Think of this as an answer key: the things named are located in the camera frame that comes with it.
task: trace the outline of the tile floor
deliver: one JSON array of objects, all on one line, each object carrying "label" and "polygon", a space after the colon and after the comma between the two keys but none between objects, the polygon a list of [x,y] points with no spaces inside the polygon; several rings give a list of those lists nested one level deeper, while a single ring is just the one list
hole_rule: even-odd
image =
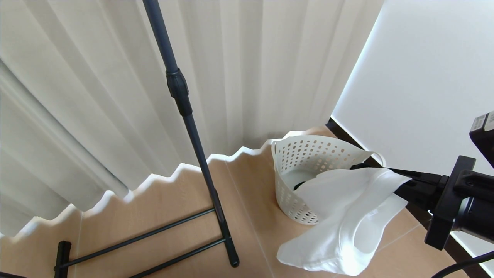
[{"label": "tile floor", "polygon": [[[332,136],[324,127],[307,133]],[[148,277],[336,277],[332,273],[307,272],[277,261],[280,244],[308,227],[293,222],[278,208],[270,149],[265,148],[258,154],[242,152],[235,159],[223,158],[210,160],[209,167],[240,266],[230,267],[221,244]],[[155,181],[137,192],[129,203],[114,195],[107,197],[103,209],[81,212],[69,207],[57,220],[38,220],[38,227],[30,235],[3,237],[0,270],[29,278],[52,278],[60,240],[72,242],[74,259],[211,206],[202,175],[196,169],[183,169],[171,182]],[[378,252],[359,277],[427,278],[453,264],[445,251],[423,243],[425,233],[424,227],[403,210],[386,228]],[[69,277],[129,277],[218,239],[220,235],[215,215],[208,214],[70,267]],[[461,271],[450,277],[467,275]]]}]

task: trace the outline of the laundry basket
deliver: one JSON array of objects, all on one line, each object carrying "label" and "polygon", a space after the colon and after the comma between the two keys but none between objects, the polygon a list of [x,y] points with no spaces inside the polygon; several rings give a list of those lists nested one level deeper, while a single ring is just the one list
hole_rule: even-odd
[{"label": "laundry basket", "polygon": [[271,151],[278,205],[288,217],[305,225],[317,224],[317,215],[293,193],[293,188],[321,172],[350,169],[352,165],[362,163],[375,154],[345,141],[318,135],[293,136],[274,141]]}]

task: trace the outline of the pole connector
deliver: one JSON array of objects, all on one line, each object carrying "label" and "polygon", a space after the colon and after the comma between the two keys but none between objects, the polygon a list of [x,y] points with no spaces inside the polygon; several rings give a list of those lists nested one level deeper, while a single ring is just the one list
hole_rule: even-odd
[{"label": "pole connector", "polygon": [[189,100],[189,88],[185,77],[177,68],[176,72],[166,71],[166,84],[170,90],[171,97],[175,99],[177,103],[178,111],[182,117],[192,115],[192,106]]}]

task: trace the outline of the beige curtain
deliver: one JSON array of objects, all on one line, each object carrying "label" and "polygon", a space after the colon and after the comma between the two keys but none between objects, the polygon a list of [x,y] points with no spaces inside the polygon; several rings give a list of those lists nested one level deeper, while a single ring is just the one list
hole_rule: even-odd
[{"label": "beige curtain", "polygon": [[[160,1],[206,155],[258,148],[267,138],[326,122],[382,1]],[[19,85],[7,90],[10,97],[18,90],[33,96],[51,117],[45,121],[61,131],[47,140],[72,138],[92,159],[77,162],[92,181],[83,185],[72,182],[78,176],[57,186],[51,180],[27,183],[2,165],[1,192],[10,192],[16,204],[9,214],[27,211],[19,223],[34,215],[53,218],[67,203],[84,210],[104,190],[124,196],[151,173],[169,176],[181,162],[196,164],[142,2],[2,0],[0,36],[0,58],[10,71],[1,78]],[[2,102],[2,108],[11,105]],[[23,105],[30,104],[18,106],[26,113]],[[2,117],[3,127],[11,119]],[[2,150],[22,147],[3,135]],[[37,140],[32,136],[23,144]],[[64,161],[61,155],[36,155]],[[31,167],[38,177],[37,166]],[[15,184],[51,191],[28,210],[29,198],[15,194],[21,190]],[[54,198],[59,202],[50,203]],[[51,213],[43,214],[48,206]]]}]

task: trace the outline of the black metal rack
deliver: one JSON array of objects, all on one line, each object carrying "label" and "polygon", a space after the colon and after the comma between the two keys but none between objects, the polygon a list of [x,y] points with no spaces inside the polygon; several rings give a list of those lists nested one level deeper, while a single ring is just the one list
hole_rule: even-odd
[{"label": "black metal rack", "polygon": [[[192,219],[195,219],[197,217],[203,216],[211,212],[214,212],[218,219],[218,223],[221,230],[220,239],[210,242],[204,246],[201,246],[195,250],[192,250],[188,253],[178,256],[174,259],[171,259],[167,262],[164,262],[146,271],[142,271],[136,275],[131,276],[130,278],[141,278],[147,276],[151,273],[154,273],[163,268],[171,266],[175,263],[178,263],[184,259],[194,256],[195,254],[198,254],[202,251],[205,251],[221,243],[225,243],[226,252],[228,253],[228,259],[230,261],[230,265],[232,267],[237,267],[239,266],[240,263],[239,257],[235,250],[235,246],[233,244],[232,237],[230,235],[230,230],[228,229],[228,224],[226,222],[225,215],[223,214],[223,209],[221,208],[221,203],[219,201],[218,193],[214,188],[214,184],[211,178],[211,173],[209,172],[209,167],[207,166],[206,157],[204,155],[204,150],[201,145],[201,140],[199,138],[199,133],[197,131],[196,124],[194,122],[194,117],[192,116],[192,106],[189,100],[189,90],[187,88],[187,83],[185,81],[184,76],[182,75],[182,72],[177,67],[175,56],[173,55],[173,50],[171,48],[170,40],[168,37],[168,33],[166,31],[165,22],[163,20],[163,15],[161,13],[160,5],[158,4],[157,0],[143,0],[143,2],[144,2],[144,7],[146,9],[146,13],[149,18],[149,22],[151,23],[151,27],[153,29],[154,36],[156,38],[156,42],[158,44],[158,48],[160,49],[161,57],[163,59],[163,62],[165,63],[166,83],[168,85],[168,89],[171,93],[171,96],[175,99],[180,115],[183,117],[185,127],[187,128],[187,132],[189,134],[190,140],[192,142],[192,146],[196,153],[197,160],[199,161],[199,165],[201,167],[204,179],[206,181],[207,189],[209,191],[209,194],[213,202],[213,207],[72,261],[70,261],[69,259],[71,243],[68,241],[61,241],[58,243],[58,252],[57,252],[57,258],[54,267],[55,278],[67,278],[68,269],[70,266],[93,259],[95,257],[106,254],[110,251],[116,250],[118,248],[122,248],[133,242],[147,238],[159,232],[166,231],[177,225],[183,224],[187,221],[190,221]],[[0,278],[26,278],[26,277],[0,272]]]}]

